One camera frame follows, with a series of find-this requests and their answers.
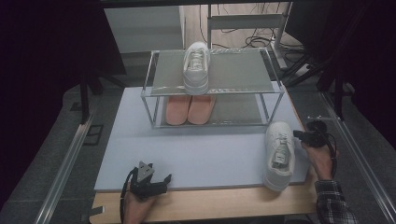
shoe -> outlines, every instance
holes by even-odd
[[[189,113],[191,96],[169,96],[166,105],[166,123],[180,125],[186,122]]]
[[[208,91],[210,52],[203,42],[193,43],[184,55],[183,81],[188,95],[202,95]]]
[[[192,124],[205,124],[209,121],[215,105],[216,97],[213,95],[192,96],[187,120]]]
[[[294,172],[293,131],[285,121],[274,121],[265,135],[266,169],[264,185],[274,191],[282,191]]]

orange shoe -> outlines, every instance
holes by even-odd
[[[191,99],[187,120],[192,124],[205,124],[209,121],[216,96],[194,95]]]
[[[191,96],[169,96],[166,105],[166,123],[180,125],[186,122]]]

human hand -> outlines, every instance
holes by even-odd
[[[315,168],[319,180],[332,179],[332,159],[328,146],[311,147],[308,144],[301,142],[301,146],[308,153],[308,158]]]
[[[125,194],[123,224],[140,224],[143,222],[157,197],[153,196],[141,201],[131,191],[127,191]]]

sleeve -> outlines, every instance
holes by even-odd
[[[318,218],[322,224],[359,223],[347,205],[341,186],[337,181],[321,180],[315,183],[318,201]]]

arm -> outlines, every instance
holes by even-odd
[[[355,214],[347,205],[341,186],[332,180],[332,160],[329,148],[310,147],[302,142],[302,147],[308,153],[309,160],[318,175],[315,183],[318,201],[318,218],[321,223],[354,224],[358,223]]]

